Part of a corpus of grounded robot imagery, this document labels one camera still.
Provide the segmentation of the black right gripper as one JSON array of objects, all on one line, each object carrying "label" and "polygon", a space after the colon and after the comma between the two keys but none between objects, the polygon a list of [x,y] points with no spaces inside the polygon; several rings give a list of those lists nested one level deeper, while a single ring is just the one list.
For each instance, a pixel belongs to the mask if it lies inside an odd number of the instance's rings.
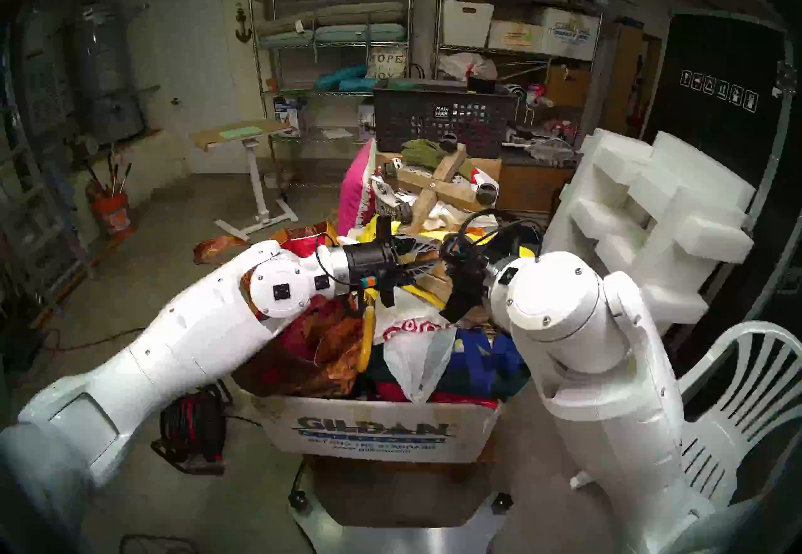
[{"label": "black right gripper", "polygon": [[483,306],[489,267],[502,257],[503,252],[492,238],[480,243],[459,232],[447,234],[440,247],[440,259],[451,280],[451,294],[441,316],[448,322],[458,322],[472,309]]}]

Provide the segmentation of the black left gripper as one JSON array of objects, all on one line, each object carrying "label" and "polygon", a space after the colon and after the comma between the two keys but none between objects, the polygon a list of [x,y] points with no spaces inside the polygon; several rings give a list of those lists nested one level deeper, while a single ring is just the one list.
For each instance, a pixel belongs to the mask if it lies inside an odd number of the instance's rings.
[{"label": "black left gripper", "polygon": [[386,308],[395,306],[395,288],[404,276],[429,275],[440,259],[440,239],[401,236],[399,243],[391,223],[390,217],[377,217],[375,239],[341,246],[349,269],[348,283],[357,290],[375,289]]}]

